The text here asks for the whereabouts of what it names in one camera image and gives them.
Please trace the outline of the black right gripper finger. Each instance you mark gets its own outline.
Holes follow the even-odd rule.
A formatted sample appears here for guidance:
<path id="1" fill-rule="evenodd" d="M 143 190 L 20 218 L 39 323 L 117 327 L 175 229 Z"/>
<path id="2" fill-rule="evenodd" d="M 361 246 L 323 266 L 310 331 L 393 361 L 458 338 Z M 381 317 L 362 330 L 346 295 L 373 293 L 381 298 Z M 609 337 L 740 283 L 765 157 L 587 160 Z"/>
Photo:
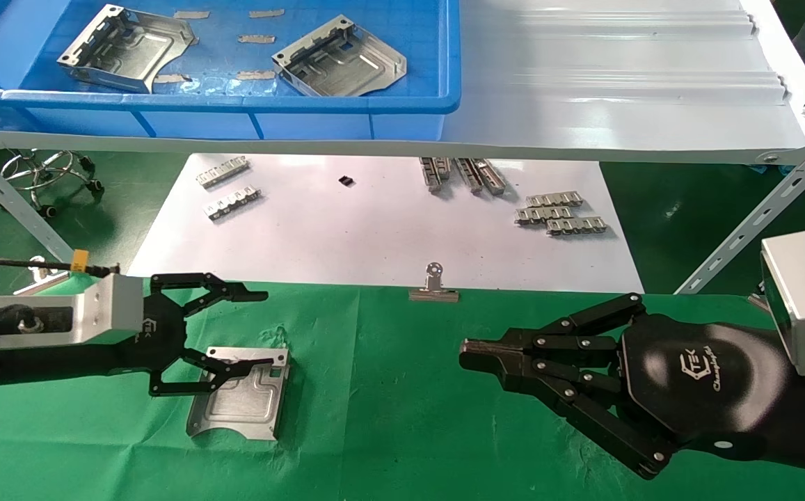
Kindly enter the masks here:
<path id="1" fill-rule="evenodd" d="M 643 314 L 643 298 L 637 293 L 628 293 L 560 317 L 544 327 L 509 328 L 499 340 L 466 339 L 461 352 L 538 356 L 554 350 L 613 349 L 615 340 L 600 340 L 599 337 L 627 326 Z"/>

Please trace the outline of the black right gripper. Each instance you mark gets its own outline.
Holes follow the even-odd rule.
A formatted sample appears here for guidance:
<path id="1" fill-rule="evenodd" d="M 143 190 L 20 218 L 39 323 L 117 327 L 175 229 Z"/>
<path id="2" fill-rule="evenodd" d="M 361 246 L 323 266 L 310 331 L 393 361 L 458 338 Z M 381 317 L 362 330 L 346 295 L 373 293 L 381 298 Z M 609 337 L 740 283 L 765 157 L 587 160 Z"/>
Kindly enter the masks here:
<path id="1" fill-rule="evenodd" d="M 503 390 L 529 395 L 643 479 L 656 478 L 674 444 L 619 416 L 623 380 L 526 354 L 460 354 L 462 368 L 493 374 Z M 633 402 L 676 447 L 755 461 L 772 451 L 765 430 L 792 377 L 774 331 L 696 324 L 650 315 L 621 334 Z"/>

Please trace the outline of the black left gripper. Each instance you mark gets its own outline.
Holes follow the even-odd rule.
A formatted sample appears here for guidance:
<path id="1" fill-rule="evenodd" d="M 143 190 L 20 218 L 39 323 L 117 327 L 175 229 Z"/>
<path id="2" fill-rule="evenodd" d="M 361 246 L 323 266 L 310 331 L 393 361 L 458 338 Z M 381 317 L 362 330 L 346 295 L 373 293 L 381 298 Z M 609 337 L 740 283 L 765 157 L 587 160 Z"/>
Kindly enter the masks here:
<path id="1" fill-rule="evenodd" d="M 185 304 L 166 295 L 167 289 L 205 289 L 205 294 Z M 211 395 L 233 379 L 246 378 L 253 368 L 271 367 L 274 358 L 231 363 L 199 351 L 182 351 L 186 342 L 184 318 L 195 316 L 221 301 L 260 302 L 268 292 L 248 289 L 243 283 L 226 282 L 213 273 L 166 273 L 152 276 L 152 289 L 143 302 L 144 320 L 139 331 L 115 344 L 82 347 L 75 355 L 76 377 L 149 374 L 151 397 Z M 161 375 L 177 359 L 211 374 L 210 379 L 188 383 L 164 383 Z"/>

